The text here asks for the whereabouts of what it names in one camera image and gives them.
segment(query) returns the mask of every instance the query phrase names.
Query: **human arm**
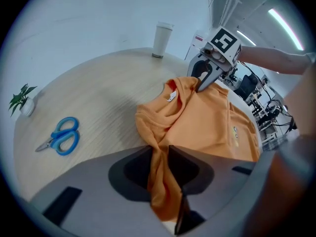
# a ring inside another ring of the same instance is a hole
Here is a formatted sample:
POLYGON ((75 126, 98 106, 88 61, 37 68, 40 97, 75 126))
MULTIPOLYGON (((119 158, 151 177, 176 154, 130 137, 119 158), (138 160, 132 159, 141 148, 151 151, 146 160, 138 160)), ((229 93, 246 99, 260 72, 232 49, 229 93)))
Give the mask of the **human arm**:
POLYGON ((312 62, 308 55, 288 54, 273 48, 243 46, 239 60, 282 74, 302 75, 312 62))

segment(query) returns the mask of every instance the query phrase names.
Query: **scissors handle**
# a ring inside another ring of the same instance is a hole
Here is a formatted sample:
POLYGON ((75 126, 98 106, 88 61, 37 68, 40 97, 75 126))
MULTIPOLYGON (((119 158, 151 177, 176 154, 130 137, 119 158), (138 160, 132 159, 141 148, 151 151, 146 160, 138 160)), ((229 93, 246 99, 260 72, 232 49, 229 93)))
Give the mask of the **scissors handle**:
POLYGON ((58 137, 57 139, 54 139, 50 146, 56 150, 56 152, 58 154, 60 154, 61 156, 66 156, 68 154, 70 154, 74 149, 75 147, 77 146, 78 144, 78 141, 79 141, 79 134, 76 132, 76 131, 69 131, 68 133, 62 135, 61 137, 58 137), (60 144, 62 144, 64 141, 70 139, 72 136, 74 136, 74 142, 73 144, 70 146, 70 148, 66 151, 62 151, 61 148, 60 148, 60 144))
POLYGON ((51 137, 53 139, 57 139, 67 133, 69 133, 70 131, 76 131, 79 127, 79 122, 76 118, 74 117, 67 117, 67 118, 63 118, 62 120, 60 120, 55 128, 55 131, 53 131, 51 133, 51 137), (65 130, 60 130, 60 128, 62 127, 62 125, 68 121, 73 121, 74 122, 74 126, 72 128, 69 129, 65 129, 65 130))

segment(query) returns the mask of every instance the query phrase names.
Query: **small potted plant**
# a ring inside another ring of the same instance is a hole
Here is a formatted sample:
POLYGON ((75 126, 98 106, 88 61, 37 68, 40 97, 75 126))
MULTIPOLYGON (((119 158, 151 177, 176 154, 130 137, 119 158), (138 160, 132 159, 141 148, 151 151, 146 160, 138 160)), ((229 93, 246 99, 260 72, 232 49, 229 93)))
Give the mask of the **small potted plant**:
POLYGON ((15 109, 19 105, 21 105, 20 111, 23 115, 29 116, 32 114, 35 104, 34 104, 33 99, 30 97, 27 97, 26 95, 29 94, 36 87, 28 87, 28 84, 26 84, 21 88, 21 92, 18 95, 13 94, 13 98, 10 102, 10 107, 9 107, 9 110, 13 107, 11 116, 13 115, 15 109))

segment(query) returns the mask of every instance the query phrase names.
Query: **blue scissors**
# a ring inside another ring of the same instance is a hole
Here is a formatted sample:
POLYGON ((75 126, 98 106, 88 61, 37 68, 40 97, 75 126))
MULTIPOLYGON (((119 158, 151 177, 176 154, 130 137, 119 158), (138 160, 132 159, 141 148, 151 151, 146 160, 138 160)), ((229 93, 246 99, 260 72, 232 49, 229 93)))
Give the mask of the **blue scissors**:
POLYGON ((48 147, 51 147, 51 148, 55 149, 56 152, 58 154, 60 154, 61 156, 66 156, 66 155, 70 154, 76 148, 78 141, 79 141, 79 134, 77 132, 78 127, 79 127, 79 122, 76 118, 74 118, 74 117, 63 118, 57 124, 56 129, 55 129, 55 131, 52 132, 52 134, 50 135, 50 138, 47 139, 38 148, 36 148, 35 152, 38 152, 38 151, 44 150, 48 147), (62 125, 66 122, 69 122, 69 121, 73 121, 74 126, 72 128, 69 128, 69 129, 60 130, 62 125), (60 148, 60 144, 63 143, 64 141, 70 139, 72 136, 74 136, 73 144, 71 145, 71 147, 68 150, 62 151, 60 148))

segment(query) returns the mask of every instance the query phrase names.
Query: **scissors blade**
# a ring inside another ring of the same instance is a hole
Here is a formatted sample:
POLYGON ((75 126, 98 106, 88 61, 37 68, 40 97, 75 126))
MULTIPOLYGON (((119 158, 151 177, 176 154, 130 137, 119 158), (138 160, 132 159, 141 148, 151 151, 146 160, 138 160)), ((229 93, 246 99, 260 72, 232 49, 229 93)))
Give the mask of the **scissors blade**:
POLYGON ((50 146, 50 143, 52 142, 53 138, 47 139, 43 144, 41 144, 38 148, 35 149, 35 152, 42 151, 50 146))

